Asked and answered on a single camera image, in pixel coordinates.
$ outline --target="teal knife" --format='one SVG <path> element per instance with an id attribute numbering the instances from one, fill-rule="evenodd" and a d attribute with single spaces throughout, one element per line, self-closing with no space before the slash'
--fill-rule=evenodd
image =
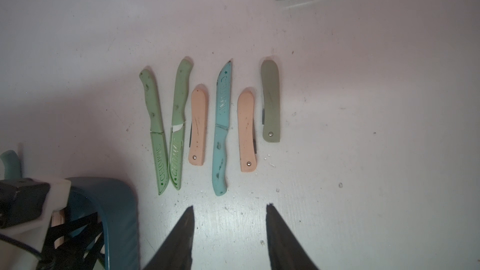
<path id="1" fill-rule="evenodd" d="M 172 128 L 170 130 L 170 158 L 168 169 L 175 189 L 182 186 L 183 138 L 185 136 L 185 104 L 188 97 L 188 79 L 194 65 L 183 59 L 177 70 L 173 95 Z"/>
<path id="2" fill-rule="evenodd" d="M 215 137 L 213 139 L 212 184 L 215 195 L 227 192 L 225 166 L 227 150 L 225 139 L 230 126 L 230 88 L 232 62 L 226 63 L 216 81 Z"/>
<path id="3" fill-rule="evenodd" d="M 155 162 L 156 183 L 158 194 L 161 195 L 169 184 L 167 162 L 167 143 L 163 132 L 160 100 L 155 78 L 148 69 L 140 72 L 140 80 L 145 89 L 145 104 L 150 115 L 150 137 L 152 139 L 152 153 Z"/>

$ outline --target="white surface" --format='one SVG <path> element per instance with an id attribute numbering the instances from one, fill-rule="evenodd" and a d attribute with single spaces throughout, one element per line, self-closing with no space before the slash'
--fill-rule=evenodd
<path id="1" fill-rule="evenodd" d="M 267 269 L 265 207 L 273 202 L 322 270 L 478 269 L 479 7 L 1 0 L 0 152 L 21 143 L 28 176 L 131 185 L 142 265 L 193 205 L 193 269 Z M 206 159 L 194 167 L 184 154 L 181 190 L 170 185 L 159 197 L 138 74 L 154 70 L 169 131 L 184 56 L 194 62 L 190 90 L 203 83 L 209 91 Z M 261 138 L 260 65 L 268 56 L 280 68 L 278 144 Z M 229 59 L 228 192 L 216 197 L 215 84 Z M 240 172 L 236 130 L 246 87 L 256 90 L 253 173 Z M 190 99 L 186 117 L 189 127 Z"/>

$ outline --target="light green knife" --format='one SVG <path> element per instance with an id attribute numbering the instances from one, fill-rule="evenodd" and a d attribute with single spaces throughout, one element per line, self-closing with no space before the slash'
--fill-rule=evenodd
<path id="1" fill-rule="evenodd" d="M 140 72 L 140 80 L 145 89 L 145 104 L 147 105 L 148 114 L 150 115 L 150 137 L 152 138 L 156 183 L 158 186 L 158 194 L 161 195 L 169 184 L 169 172 L 167 143 L 163 132 L 159 94 L 157 92 L 155 78 L 148 69 L 143 69 Z"/>
<path id="2" fill-rule="evenodd" d="M 280 78 L 279 68 L 274 61 L 261 64 L 261 84 L 263 86 L 264 109 L 261 122 L 263 139 L 267 142 L 280 142 Z"/>
<path id="3" fill-rule="evenodd" d="M 185 104 L 188 97 L 188 80 L 194 65 L 183 59 L 177 70 L 173 95 L 172 128 L 170 131 L 170 158 L 168 172 L 175 189 L 182 186 L 183 138 L 185 136 Z"/>

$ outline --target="folding knife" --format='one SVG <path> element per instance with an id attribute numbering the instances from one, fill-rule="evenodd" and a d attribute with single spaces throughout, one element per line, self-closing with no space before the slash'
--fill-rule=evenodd
<path id="1" fill-rule="evenodd" d="M 202 85 L 198 85 L 191 93 L 190 152 L 188 155 L 188 161 L 195 166 L 204 164 L 207 111 L 208 93 Z"/>
<path id="2" fill-rule="evenodd" d="M 254 126 L 255 98 L 248 89 L 238 97 L 238 146 L 240 149 L 240 170 L 252 172 L 257 169 L 255 154 L 255 126 Z"/>
<path id="3" fill-rule="evenodd" d="M 280 79 L 279 68 L 274 61 L 261 64 L 261 84 L 263 103 L 261 122 L 263 138 L 267 142 L 280 142 Z"/>

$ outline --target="knife handle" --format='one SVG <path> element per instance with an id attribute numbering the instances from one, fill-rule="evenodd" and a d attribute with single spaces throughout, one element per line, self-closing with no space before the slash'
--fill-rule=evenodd
<path id="1" fill-rule="evenodd" d="M 178 65 L 175 78 L 175 93 L 173 95 L 172 125 L 185 122 L 185 104 L 188 97 L 188 80 L 194 65 L 183 59 Z"/>
<path id="2" fill-rule="evenodd" d="M 205 140 L 207 137 L 208 95 L 201 87 L 191 94 L 191 139 L 188 161 L 202 166 L 205 160 Z"/>
<path id="3" fill-rule="evenodd" d="M 145 104 L 150 116 L 150 131 L 163 133 L 162 113 L 160 112 L 159 93 L 154 76 L 148 69 L 140 72 L 140 80 L 145 90 Z"/>
<path id="4" fill-rule="evenodd" d="M 265 106 L 263 139 L 267 142 L 280 142 L 279 68 L 274 61 L 266 60 L 261 64 L 260 72 Z"/>
<path id="5" fill-rule="evenodd" d="M 225 168 L 227 165 L 227 149 L 225 140 L 228 130 L 215 126 L 215 137 L 213 139 L 213 161 L 212 161 L 212 184 L 215 195 L 222 196 L 227 192 L 225 183 Z"/>
<path id="6" fill-rule="evenodd" d="M 170 180 L 175 189 L 180 190 L 182 186 L 182 162 L 183 162 L 183 137 L 185 136 L 185 125 L 177 131 L 171 131 L 170 135 L 170 160 L 168 171 Z"/>
<path id="7" fill-rule="evenodd" d="M 248 90 L 243 91 L 238 97 L 238 144 L 242 172 L 257 169 L 254 148 L 254 104 L 254 95 Z"/>

